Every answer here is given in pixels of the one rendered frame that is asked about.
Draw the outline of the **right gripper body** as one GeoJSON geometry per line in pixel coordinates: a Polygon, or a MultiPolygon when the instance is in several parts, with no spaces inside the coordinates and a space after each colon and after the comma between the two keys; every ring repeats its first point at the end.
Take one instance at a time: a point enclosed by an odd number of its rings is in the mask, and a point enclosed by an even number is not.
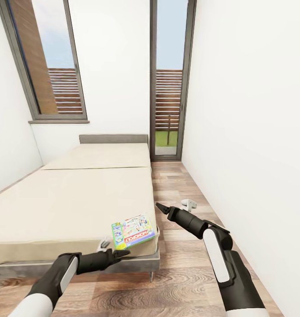
{"type": "Polygon", "coordinates": [[[195,217],[197,216],[193,215],[189,211],[172,206],[167,219],[176,222],[179,226],[190,232],[189,224],[195,217]]]}

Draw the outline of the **board game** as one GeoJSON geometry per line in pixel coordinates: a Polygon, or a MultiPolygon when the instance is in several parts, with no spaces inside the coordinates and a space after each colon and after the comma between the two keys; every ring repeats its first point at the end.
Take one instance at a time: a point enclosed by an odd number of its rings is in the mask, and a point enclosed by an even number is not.
{"type": "Polygon", "coordinates": [[[115,250],[127,250],[155,238],[147,213],[112,224],[115,250]]]}

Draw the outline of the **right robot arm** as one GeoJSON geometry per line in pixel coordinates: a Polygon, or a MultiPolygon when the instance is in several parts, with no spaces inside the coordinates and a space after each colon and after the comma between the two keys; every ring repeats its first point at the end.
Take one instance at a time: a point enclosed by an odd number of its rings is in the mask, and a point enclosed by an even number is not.
{"type": "Polygon", "coordinates": [[[204,241],[213,267],[227,317],[270,317],[254,286],[250,272],[237,251],[233,251],[230,231],[190,213],[197,202],[184,199],[182,207],[156,206],[167,219],[204,241]]]}

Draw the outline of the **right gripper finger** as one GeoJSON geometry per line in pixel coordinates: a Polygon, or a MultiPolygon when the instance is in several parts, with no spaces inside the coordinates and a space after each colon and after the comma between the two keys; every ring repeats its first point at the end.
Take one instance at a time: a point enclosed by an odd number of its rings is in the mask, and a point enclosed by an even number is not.
{"type": "Polygon", "coordinates": [[[165,205],[163,205],[163,204],[160,204],[160,203],[157,203],[156,202],[156,206],[166,215],[166,214],[169,214],[169,211],[171,210],[171,207],[172,206],[170,206],[170,207],[167,207],[167,206],[165,206],[165,205]]]}

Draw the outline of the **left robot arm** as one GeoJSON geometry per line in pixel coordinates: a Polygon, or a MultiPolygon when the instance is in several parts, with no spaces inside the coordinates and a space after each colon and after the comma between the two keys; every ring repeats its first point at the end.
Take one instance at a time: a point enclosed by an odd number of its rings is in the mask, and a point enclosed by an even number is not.
{"type": "Polygon", "coordinates": [[[103,271],[121,261],[130,253],[127,250],[106,250],[112,241],[105,236],[96,253],[63,253],[53,262],[52,268],[32,286],[30,292],[8,317],[51,317],[59,298],[63,295],[74,274],[103,271]]]}

